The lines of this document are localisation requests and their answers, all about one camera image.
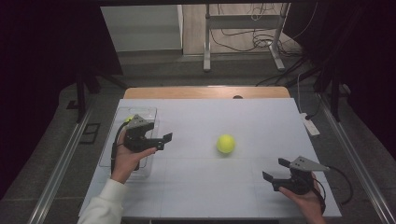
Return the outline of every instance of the clear plastic container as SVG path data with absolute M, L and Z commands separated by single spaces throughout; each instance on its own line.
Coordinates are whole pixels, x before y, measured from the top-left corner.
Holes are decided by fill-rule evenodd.
M 147 122 L 154 123 L 154 129 L 146 132 L 147 138 L 157 138 L 157 132 L 159 127 L 159 121 L 157 120 L 157 108 L 155 107 L 119 107 L 116 115 L 114 116 L 113 123 L 111 124 L 110 132 L 108 133 L 105 147 L 102 152 L 102 156 L 99 160 L 99 166 L 102 167 L 108 176 L 111 175 L 111 148 L 116 138 L 117 130 L 121 124 L 131 116 L 139 115 L 142 119 Z M 127 181 L 135 179 L 147 178 L 151 172 L 152 157 L 150 155 L 139 162 L 139 169 L 132 172 L 131 176 Z

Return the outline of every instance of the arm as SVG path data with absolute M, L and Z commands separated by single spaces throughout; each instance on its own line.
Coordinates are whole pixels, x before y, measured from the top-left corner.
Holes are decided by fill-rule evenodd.
M 118 144 L 122 144 L 125 132 L 120 134 Z M 117 150 L 116 165 L 107 180 L 102 192 L 91 198 L 87 208 L 78 220 L 78 224 L 84 223 L 120 223 L 122 217 L 122 200 L 128 191 L 124 185 L 131 172 L 139 161 L 153 153 L 156 148 L 149 148 L 139 153 L 133 153 L 124 145 L 120 145 Z
M 318 187 L 318 183 L 315 182 L 315 189 L 320 192 L 320 189 Z M 314 192 L 309 191 L 305 195 L 297 195 L 293 192 L 291 192 L 288 189 L 279 188 L 279 191 L 283 193 L 286 197 L 290 198 L 292 201 L 294 201 L 298 207 L 300 208 L 300 211 L 303 213 L 306 221 L 308 224 L 325 224 L 326 220 L 324 219 L 321 209 L 320 209 L 320 202 L 315 195 Z

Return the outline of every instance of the electrical outlet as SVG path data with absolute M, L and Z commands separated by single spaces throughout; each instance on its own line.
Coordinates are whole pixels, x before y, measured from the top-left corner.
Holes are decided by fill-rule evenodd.
M 310 120 L 310 119 L 305 119 L 306 113 L 301 113 L 300 116 L 301 116 L 301 120 L 303 121 L 305 128 L 308 131 L 310 136 L 320 135 L 320 132 L 317 129 L 317 127 L 315 126 L 314 122 L 312 122 L 312 120 Z

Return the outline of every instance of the wall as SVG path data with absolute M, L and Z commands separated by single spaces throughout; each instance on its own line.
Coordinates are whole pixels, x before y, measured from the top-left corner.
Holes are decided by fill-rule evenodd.
M 182 48 L 179 22 L 181 7 L 139 6 L 101 9 L 117 52 Z

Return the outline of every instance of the hand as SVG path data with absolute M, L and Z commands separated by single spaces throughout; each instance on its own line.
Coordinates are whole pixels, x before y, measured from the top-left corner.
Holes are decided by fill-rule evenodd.
M 318 183 L 316 181 L 314 181 L 314 187 L 318 192 L 320 192 L 320 188 L 318 187 Z M 326 223 L 321 214 L 318 196 L 312 192 L 312 190 L 305 195 L 295 194 L 292 191 L 282 187 L 279 188 L 279 191 L 299 206 L 300 211 L 303 213 L 306 221 L 309 224 Z
M 117 147 L 116 164 L 110 177 L 121 184 L 125 184 L 126 180 L 131 175 L 131 172 L 136 168 L 140 160 L 157 151 L 157 148 L 152 147 L 139 153 L 132 152 L 122 144 L 124 136 L 125 131 L 122 131 L 120 133 L 119 142 L 117 143 L 119 146 Z

